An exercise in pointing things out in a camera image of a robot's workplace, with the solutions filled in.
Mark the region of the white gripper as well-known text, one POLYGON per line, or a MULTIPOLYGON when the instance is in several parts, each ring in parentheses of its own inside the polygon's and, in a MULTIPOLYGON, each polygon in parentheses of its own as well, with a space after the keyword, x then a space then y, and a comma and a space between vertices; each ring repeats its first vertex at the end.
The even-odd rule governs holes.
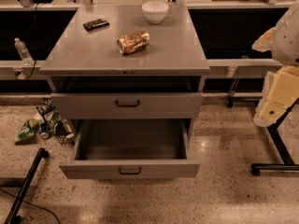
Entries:
POLYGON ((251 46, 266 52, 272 47, 272 58, 282 64, 276 73, 268 71, 263 83, 263 97, 255 110, 254 123, 269 127, 276 123, 299 98, 299 0, 251 46))

